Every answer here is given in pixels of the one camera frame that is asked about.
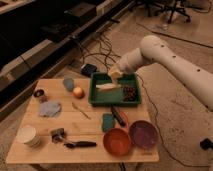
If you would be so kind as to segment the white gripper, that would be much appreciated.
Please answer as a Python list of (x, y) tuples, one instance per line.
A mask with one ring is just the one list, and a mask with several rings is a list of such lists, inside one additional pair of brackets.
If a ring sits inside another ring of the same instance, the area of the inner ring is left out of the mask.
[(121, 57), (117, 62), (118, 67), (112, 67), (108, 75), (111, 79), (119, 79), (123, 73), (130, 74), (146, 65), (147, 60), (143, 57), (141, 50), (136, 48)]

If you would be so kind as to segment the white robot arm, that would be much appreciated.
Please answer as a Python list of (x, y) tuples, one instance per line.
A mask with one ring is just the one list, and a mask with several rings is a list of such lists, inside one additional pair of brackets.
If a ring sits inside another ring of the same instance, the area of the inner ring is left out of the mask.
[(165, 67), (207, 109), (213, 111), (213, 74), (175, 54), (155, 35), (145, 36), (140, 45), (126, 53), (109, 70), (112, 79), (136, 72), (154, 62)]

